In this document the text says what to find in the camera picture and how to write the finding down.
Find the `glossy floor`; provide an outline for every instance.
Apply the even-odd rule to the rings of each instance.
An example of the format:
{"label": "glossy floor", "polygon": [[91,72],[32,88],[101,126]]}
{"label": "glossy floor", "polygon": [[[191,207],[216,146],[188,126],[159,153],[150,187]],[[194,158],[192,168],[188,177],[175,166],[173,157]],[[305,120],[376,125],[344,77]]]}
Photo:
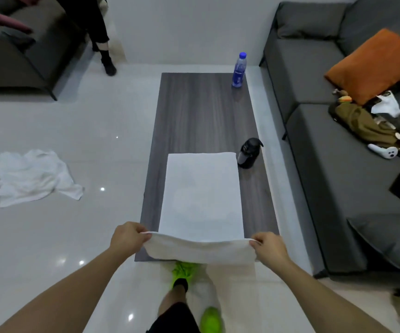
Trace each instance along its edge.
{"label": "glossy floor", "polygon": [[[128,65],[118,42],[111,46],[118,74],[107,77],[88,47],[58,84],[58,102],[43,94],[0,93],[0,152],[52,149],[85,187],[80,201],[53,193],[0,209],[0,324],[107,248],[118,224],[139,221],[161,72],[232,71]],[[263,77],[258,67],[248,68],[280,231],[293,259],[310,270]],[[130,258],[115,273],[86,332],[145,332],[169,288],[171,269],[170,263]],[[325,283],[400,332],[387,292]],[[286,285],[261,264],[208,266],[188,302],[197,319],[208,305],[220,306],[228,333],[313,331]]]}

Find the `green shoe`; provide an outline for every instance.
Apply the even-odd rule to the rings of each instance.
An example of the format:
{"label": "green shoe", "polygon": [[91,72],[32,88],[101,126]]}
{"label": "green shoe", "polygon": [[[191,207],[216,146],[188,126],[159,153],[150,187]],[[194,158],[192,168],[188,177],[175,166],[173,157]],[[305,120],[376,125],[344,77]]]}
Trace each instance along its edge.
{"label": "green shoe", "polygon": [[172,270],[172,284],[174,285],[175,281],[179,278],[184,278],[187,280],[187,284],[191,282],[192,277],[197,272],[197,268],[200,264],[196,263],[186,263],[186,262],[176,262],[175,269]]}
{"label": "green shoe", "polygon": [[201,317],[200,332],[201,333],[222,333],[222,317],[219,310],[215,307],[208,307]]}

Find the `sofa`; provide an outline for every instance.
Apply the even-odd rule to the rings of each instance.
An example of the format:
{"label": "sofa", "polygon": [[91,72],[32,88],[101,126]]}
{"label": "sofa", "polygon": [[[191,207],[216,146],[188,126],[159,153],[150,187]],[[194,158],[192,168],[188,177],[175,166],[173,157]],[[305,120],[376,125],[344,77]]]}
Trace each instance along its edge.
{"label": "sofa", "polygon": [[[400,199],[389,191],[400,157],[378,156],[331,118],[335,86],[324,78],[382,28],[400,35],[400,0],[283,2],[261,65],[270,75],[323,257],[317,276],[400,288],[400,264],[383,252],[390,246],[381,252],[351,224],[388,217],[393,226],[400,218]],[[400,105],[400,82],[392,90]]]}
{"label": "sofa", "polygon": [[84,41],[85,32],[56,0],[25,6],[19,0],[0,0],[0,14],[31,27],[25,34],[0,27],[0,87],[45,90],[56,100],[53,86]]}

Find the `white cloth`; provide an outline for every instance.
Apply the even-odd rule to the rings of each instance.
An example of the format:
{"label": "white cloth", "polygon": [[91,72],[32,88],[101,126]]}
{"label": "white cloth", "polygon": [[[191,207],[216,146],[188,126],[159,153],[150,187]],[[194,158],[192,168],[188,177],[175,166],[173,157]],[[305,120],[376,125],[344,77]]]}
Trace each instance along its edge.
{"label": "white cloth", "polygon": [[254,263],[257,258],[255,250],[249,245],[252,239],[194,242],[151,231],[145,234],[152,234],[144,247],[147,254],[155,259],[236,265]]}
{"label": "white cloth", "polygon": [[67,165],[53,151],[0,154],[0,207],[39,200],[53,190],[79,200],[83,188],[73,182]]}
{"label": "white cloth", "polygon": [[190,241],[243,239],[236,154],[169,154],[158,232]]}
{"label": "white cloth", "polygon": [[396,97],[391,91],[386,91],[383,95],[377,96],[381,102],[371,107],[371,113],[388,113],[393,118],[400,116],[400,106]]}

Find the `orange pillow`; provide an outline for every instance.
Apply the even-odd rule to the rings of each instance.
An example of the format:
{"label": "orange pillow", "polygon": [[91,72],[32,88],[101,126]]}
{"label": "orange pillow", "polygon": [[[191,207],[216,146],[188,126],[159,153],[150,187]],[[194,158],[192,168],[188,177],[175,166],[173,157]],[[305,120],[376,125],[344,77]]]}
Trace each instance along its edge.
{"label": "orange pillow", "polygon": [[364,105],[400,81],[400,36],[388,29],[380,30],[334,65],[325,77]]}

